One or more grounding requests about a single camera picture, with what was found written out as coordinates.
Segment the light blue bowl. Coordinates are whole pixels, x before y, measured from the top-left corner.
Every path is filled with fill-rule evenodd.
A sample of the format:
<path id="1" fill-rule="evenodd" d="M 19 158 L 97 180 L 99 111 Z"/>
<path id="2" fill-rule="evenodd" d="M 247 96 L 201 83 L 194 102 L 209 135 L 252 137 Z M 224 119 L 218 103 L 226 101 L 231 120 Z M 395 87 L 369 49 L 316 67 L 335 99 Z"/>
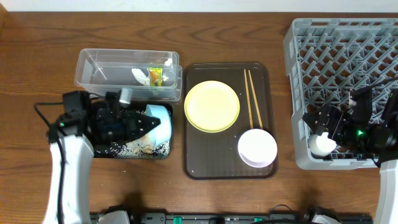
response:
<path id="1" fill-rule="evenodd" d="M 166 107 L 161 105 L 147 105 L 146 115 L 160 119 L 160 124 L 149 132 L 154 146 L 157 147 L 168 141 L 172 135 L 172 123 Z"/>

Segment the green pandan cake wrapper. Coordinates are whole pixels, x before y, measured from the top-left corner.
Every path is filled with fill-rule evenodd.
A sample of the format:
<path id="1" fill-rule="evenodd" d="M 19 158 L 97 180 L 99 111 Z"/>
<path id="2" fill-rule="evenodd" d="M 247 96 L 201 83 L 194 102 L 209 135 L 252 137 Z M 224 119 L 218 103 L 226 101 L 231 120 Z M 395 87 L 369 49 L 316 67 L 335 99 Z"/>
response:
<path id="1" fill-rule="evenodd" d="M 163 83 L 163 69 L 161 67 L 149 67 L 150 86 L 162 86 Z"/>

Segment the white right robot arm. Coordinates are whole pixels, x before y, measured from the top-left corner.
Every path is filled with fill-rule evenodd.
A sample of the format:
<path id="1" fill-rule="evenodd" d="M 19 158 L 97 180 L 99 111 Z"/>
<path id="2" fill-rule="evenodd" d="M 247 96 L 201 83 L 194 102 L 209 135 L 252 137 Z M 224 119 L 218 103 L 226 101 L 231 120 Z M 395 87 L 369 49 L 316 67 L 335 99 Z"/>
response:
<path id="1" fill-rule="evenodd" d="M 372 90 L 396 81 L 390 78 L 379 83 L 351 90 L 349 99 L 354 103 L 351 114 L 332 105 L 307 112 L 303 121 L 312 133 L 328 132 L 328 138 L 337 145 L 378 156 L 381 188 L 375 223 L 397 223 L 397 90 L 391 90 L 382 111 L 382 123 L 371 124 Z"/>

